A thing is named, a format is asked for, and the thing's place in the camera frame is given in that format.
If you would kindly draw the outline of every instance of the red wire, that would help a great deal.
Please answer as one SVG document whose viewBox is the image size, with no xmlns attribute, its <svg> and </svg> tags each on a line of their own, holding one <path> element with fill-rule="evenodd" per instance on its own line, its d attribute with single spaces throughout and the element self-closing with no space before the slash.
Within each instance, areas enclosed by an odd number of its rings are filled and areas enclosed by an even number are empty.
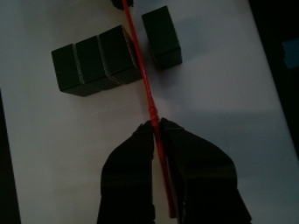
<svg viewBox="0 0 299 224">
<path fill-rule="evenodd" d="M 145 90 L 146 90 L 146 95 L 147 95 L 151 123 L 154 126 L 155 144 L 157 144 L 158 155 L 159 155 L 161 163 L 162 163 L 162 167 L 163 167 L 163 182 L 165 182 L 166 194 L 167 194 L 167 199 L 169 199 L 170 217 L 175 218 L 177 215 L 175 215 L 175 208 L 174 208 L 174 193 L 173 193 L 173 188 L 171 188 L 171 179 L 170 179 L 167 158 L 166 158 L 166 154 L 165 154 L 165 145 L 163 145 L 163 138 L 162 138 L 162 131 L 161 131 L 161 123 L 159 123 L 161 119 L 159 119 L 159 115 L 158 115 L 158 109 L 155 107 L 155 99 L 153 96 L 150 81 L 149 81 L 147 74 L 146 74 L 146 63 L 145 63 L 145 58 L 143 58 L 143 54 L 142 54 L 142 50 L 141 50 L 138 37 L 137 37 L 135 24 L 134 24 L 130 9 L 127 6 L 127 0 L 122 0 L 122 1 L 123 1 L 125 9 L 126 9 L 126 18 L 127 18 L 127 22 L 130 25 L 131 35 L 133 35 L 133 39 L 134 39 L 134 43 L 135 43 L 135 51 L 137 51 L 137 57 L 138 57 L 138 62 L 139 62 L 139 66 L 141 66 L 141 72 L 142 72 L 143 80 L 145 80 Z"/>
</svg>

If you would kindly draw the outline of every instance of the black block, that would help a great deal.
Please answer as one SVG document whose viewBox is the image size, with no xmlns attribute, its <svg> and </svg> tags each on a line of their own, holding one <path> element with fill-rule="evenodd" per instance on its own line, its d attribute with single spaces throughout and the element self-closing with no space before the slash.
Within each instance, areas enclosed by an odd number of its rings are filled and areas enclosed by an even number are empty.
<svg viewBox="0 0 299 224">
<path fill-rule="evenodd" d="M 154 61 L 161 69 L 183 63 L 182 47 L 167 6 L 143 15 Z"/>
<path fill-rule="evenodd" d="M 107 76 L 125 84 L 141 80 L 137 51 L 123 26 L 106 31 L 98 38 Z"/>
<path fill-rule="evenodd" d="M 102 90 L 118 87 L 121 84 L 111 80 L 106 74 L 98 36 L 81 41 L 77 48 L 85 83 Z"/>
<path fill-rule="evenodd" d="M 51 52 L 61 91 L 78 96 L 95 94 L 99 89 L 83 84 L 81 65 L 74 45 Z"/>
</svg>

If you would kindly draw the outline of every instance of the white table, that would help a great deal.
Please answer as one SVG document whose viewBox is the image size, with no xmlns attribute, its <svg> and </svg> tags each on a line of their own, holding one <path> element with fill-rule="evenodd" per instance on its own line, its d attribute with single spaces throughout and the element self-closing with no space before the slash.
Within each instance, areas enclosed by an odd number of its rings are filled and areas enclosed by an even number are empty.
<svg viewBox="0 0 299 224">
<path fill-rule="evenodd" d="M 183 64 L 159 72 L 142 15 L 169 5 Z M 216 143 L 238 167 L 256 224 L 297 224 L 299 169 L 248 0 L 135 0 L 133 9 L 161 116 Z M 51 51 L 123 24 L 109 0 L 0 3 L 0 87 L 23 224 L 95 224 L 101 171 L 149 120 L 138 81 L 81 98 L 58 89 Z M 158 156 L 157 223 L 167 217 Z"/>
</svg>

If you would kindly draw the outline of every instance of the red string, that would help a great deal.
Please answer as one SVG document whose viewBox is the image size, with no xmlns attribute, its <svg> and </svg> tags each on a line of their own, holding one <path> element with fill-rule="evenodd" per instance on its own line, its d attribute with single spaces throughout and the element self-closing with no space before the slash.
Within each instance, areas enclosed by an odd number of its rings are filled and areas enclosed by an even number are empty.
<svg viewBox="0 0 299 224">
<path fill-rule="evenodd" d="M 137 57 L 138 57 L 138 62 L 139 62 L 139 66 L 141 66 L 141 72 L 142 72 L 143 80 L 145 80 L 145 90 L 146 90 L 146 95 L 147 95 L 151 123 L 154 126 L 155 144 L 157 144 L 158 155 L 159 155 L 161 163 L 162 163 L 162 167 L 163 167 L 163 182 L 165 182 L 166 194 L 167 194 L 167 199 L 169 199 L 170 217 L 175 218 L 177 215 L 175 215 L 175 208 L 174 208 L 174 193 L 173 193 L 173 188 L 171 188 L 167 158 L 166 158 L 166 154 L 165 154 L 165 145 L 163 145 L 163 138 L 162 138 L 162 131 L 161 131 L 161 123 L 159 123 L 161 119 L 159 119 L 159 115 L 158 115 L 158 109 L 155 107 L 155 99 L 153 96 L 150 81 L 149 81 L 147 74 L 146 74 L 146 63 L 145 63 L 145 58 L 143 58 L 143 54 L 142 54 L 142 50 L 141 50 L 141 46 L 139 46 L 138 37 L 137 37 L 135 24 L 134 24 L 130 9 L 127 6 L 127 0 L 122 0 L 122 1 L 123 1 L 125 9 L 126 9 L 126 18 L 127 18 L 127 22 L 130 25 L 131 35 L 133 35 L 133 39 L 134 39 L 134 43 L 135 43 L 135 51 L 137 51 Z"/>
</svg>

